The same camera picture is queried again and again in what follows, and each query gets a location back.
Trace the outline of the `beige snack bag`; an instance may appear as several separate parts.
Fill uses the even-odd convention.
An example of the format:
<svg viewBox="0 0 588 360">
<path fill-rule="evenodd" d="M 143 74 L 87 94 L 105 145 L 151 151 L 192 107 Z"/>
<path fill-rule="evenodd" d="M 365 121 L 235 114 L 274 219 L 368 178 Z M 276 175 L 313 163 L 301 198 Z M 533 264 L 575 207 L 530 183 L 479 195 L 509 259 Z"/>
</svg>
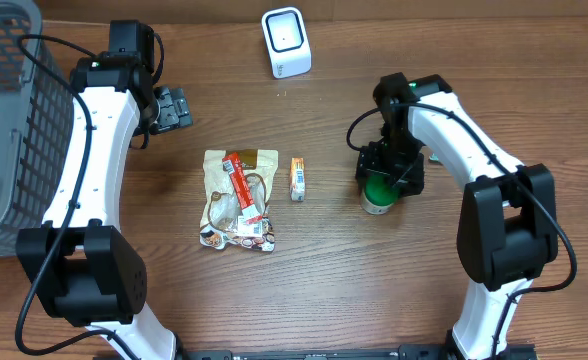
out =
<svg viewBox="0 0 588 360">
<path fill-rule="evenodd" d="M 236 152 L 262 219 L 248 225 L 244 222 L 230 177 L 222 159 Z M 276 150 L 208 150 L 203 161 L 206 205 L 200 221 L 200 243 L 223 250 L 228 245 L 262 252 L 275 248 L 274 229 L 269 219 L 269 205 L 274 175 L 278 169 Z"/>
</svg>

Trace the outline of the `orange small carton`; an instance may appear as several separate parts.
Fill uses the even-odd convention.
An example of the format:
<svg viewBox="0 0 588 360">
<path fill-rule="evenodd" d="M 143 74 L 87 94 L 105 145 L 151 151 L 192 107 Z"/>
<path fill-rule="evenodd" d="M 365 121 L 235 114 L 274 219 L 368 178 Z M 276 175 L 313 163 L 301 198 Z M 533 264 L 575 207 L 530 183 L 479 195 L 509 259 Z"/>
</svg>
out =
<svg viewBox="0 0 588 360">
<path fill-rule="evenodd" d="M 290 165 L 290 197 L 292 201 L 302 202 L 305 198 L 306 183 L 304 160 L 292 158 Z"/>
</svg>

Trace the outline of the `green lid jar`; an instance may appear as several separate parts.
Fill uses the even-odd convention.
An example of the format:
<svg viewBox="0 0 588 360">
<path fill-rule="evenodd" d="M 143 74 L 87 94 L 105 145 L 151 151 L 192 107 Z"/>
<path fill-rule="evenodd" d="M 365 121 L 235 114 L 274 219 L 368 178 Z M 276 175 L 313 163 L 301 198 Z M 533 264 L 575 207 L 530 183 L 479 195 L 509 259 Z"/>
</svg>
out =
<svg viewBox="0 0 588 360">
<path fill-rule="evenodd" d="M 369 176 L 361 189 L 360 205 L 371 215 L 383 215 L 398 201 L 399 191 L 382 175 Z"/>
</svg>

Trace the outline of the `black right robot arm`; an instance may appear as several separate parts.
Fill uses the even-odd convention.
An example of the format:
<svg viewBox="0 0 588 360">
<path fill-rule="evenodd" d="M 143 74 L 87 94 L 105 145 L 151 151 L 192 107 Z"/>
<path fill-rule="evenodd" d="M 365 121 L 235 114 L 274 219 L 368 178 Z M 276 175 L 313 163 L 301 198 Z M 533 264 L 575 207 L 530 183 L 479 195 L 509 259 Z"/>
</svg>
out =
<svg viewBox="0 0 588 360">
<path fill-rule="evenodd" d="M 384 76 L 373 91 L 381 138 L 359 148 L 355 178 L 361 207 L 382 215 L 418 195 L 429 148 L 463 192 L 456 247 L 470 281 L 463 310 L 442 345 L 403 345 L 402 359 L 534 359 L 531 345 L 510 345 L 520 298 L 558 254 L 555 185 L 542 164 L 526 166 L 466 114 L 439 75 Z"/>
</svg>

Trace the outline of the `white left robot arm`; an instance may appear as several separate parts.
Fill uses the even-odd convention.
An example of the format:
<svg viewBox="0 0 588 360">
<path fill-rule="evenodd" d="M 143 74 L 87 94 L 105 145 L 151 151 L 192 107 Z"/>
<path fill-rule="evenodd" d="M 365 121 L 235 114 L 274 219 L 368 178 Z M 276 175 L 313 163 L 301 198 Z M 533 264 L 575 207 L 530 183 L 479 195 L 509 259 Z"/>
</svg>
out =
<svg viewBox="0 0 588 360">
<path fill-rule="evenodd" d="M 160 84 L 162 39 L 137 20 L 114 20 L 105 51 L 84 51 L 64 88 L 73 127 L 54 197 L 15 244 L 30 280 L 25 304 L 98 336 L 121 359 L 181 359 L 180 338 L 147 304 L 143 259 L 120 229 L 119 201 L 134 137 L 190 126 L 184 92 Z"/>
</svg>

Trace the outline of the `red stick packet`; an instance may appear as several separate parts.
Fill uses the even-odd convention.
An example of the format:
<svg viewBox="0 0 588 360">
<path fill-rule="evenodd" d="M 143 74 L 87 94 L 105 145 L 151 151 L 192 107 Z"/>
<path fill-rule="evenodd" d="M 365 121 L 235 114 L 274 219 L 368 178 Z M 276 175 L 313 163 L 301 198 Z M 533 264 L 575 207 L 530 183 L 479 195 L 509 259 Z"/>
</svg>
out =
<svg viewBox="0 0 588 360">
<path fill-rule="evenodd" d="M 254 203 L 239 155 L 236 152 L 226 155 L 222 159 L 222 164 L 234 187 L 244 222 L 248 225 L 259 222 L 262 214 Z"/>
</svg>

